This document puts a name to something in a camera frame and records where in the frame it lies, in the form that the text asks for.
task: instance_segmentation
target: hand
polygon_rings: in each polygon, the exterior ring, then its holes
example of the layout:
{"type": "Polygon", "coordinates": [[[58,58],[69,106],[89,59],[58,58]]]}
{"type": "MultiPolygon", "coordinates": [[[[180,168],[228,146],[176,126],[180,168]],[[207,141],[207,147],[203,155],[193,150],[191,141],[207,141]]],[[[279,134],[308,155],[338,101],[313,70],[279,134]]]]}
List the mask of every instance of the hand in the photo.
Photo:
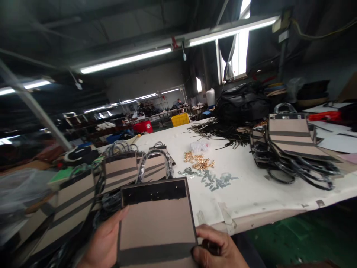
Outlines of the hand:
{"type": "Polygon", "coordinates": [[[128,214],[129,207],[119,210],[96,231],[89,248],[77,268],[111,268],[116,263],[119,222],[128,214]]]}
{"type": "Polygon", "coordinates": [[[207,239],[210,242],[216,243],[219,247],[219,255],[213,256],[208,250],[202,247],[193,249],[193,258],[204,268],[249,268],[242,254],[234,244],[232,238],[226,234],[219,232],[208,225],[200,225],[196,228],[198,237],[207,239]]]}

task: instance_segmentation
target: white container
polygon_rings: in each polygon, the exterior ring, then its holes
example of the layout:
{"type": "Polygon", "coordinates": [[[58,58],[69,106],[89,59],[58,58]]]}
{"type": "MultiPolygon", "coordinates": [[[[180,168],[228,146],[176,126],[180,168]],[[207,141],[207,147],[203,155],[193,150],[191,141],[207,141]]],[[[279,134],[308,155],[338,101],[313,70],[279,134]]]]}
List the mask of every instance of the white container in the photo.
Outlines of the white container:
{"type": "Polygon", "coordinates": [[[216,104],[215,90],[213,88],[206,92],[206,97],[208,106],[216,104]]]}

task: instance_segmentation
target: green floor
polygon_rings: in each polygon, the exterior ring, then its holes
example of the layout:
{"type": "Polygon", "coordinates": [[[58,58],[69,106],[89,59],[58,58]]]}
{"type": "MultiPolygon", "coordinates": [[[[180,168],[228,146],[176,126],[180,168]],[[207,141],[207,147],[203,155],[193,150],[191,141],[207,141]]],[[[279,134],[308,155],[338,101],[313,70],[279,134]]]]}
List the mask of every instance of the green floor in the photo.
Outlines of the green floor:
{"type": "Polygon", "coordinates": [[[246,233],[267,268],[328,259],[340,268],[357,267],[356,204],[343,202],[246,233]]]}

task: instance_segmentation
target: workbench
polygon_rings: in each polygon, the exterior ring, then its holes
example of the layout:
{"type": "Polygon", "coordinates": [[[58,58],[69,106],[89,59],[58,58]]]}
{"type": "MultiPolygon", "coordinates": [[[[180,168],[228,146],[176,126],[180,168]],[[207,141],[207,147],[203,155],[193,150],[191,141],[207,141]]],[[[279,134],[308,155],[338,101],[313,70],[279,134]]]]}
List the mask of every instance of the workbench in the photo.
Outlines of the workbench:
{"type": "MultiPolygon", "coordinates": [[[[196,133],[188,133],[187,128],[205,121],[147,134],[136,144],[140,151],[147,152],[157,141],[163,142],[176,162],[174,178],[182,177],[178,171],[192,166],[183,161],[184,152],[190,151],[190,143],[201,138],[196,133]]],[[[249,145],[216,150],[227,140],[209,142],[210,149],[205,158],[216,162],[210,170],[217,177],[229,172],[238,179],[211,192],[201,182],[201,177],[187,176],[196,226],[205,223],[232,235],[357,196],[357,172],[335,179],[336,188],[330,192],[319,190],[300,178],[285,185],[264,177],[267,171],[256,166],[249,145]]]]}

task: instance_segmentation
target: black backpack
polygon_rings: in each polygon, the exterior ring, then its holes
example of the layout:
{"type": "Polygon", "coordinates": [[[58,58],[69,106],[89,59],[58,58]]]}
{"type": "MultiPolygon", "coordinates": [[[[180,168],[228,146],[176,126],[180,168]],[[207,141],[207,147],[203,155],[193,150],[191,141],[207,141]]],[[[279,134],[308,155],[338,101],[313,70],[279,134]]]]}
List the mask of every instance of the black backpack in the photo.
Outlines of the black backpack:
{"type": "Polygon", "coordinates": [[[215,117],[220,122],[236,126],[251,122],[253,125],[268,117],[269,99],[251,85],[245,83],[222,92],[215,108],[215,117]]]}

